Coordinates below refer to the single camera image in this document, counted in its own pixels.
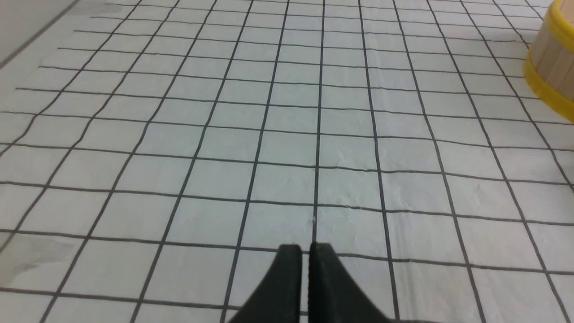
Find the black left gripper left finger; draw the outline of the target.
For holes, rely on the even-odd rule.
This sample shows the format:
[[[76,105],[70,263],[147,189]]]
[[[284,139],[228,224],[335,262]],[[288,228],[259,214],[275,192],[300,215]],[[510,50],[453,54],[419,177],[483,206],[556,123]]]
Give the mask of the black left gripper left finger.
[[[296,244],[279,246],[264,278],[230,320],[232,323],[299,323],[303,252]]]

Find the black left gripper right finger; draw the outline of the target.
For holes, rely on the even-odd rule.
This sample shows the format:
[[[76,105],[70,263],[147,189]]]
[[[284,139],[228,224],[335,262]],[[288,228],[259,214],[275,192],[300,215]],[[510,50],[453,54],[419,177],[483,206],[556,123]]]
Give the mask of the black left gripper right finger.
[[[391,323],[347,272],[332,245],[312,243],[309,250],[310,323]]]

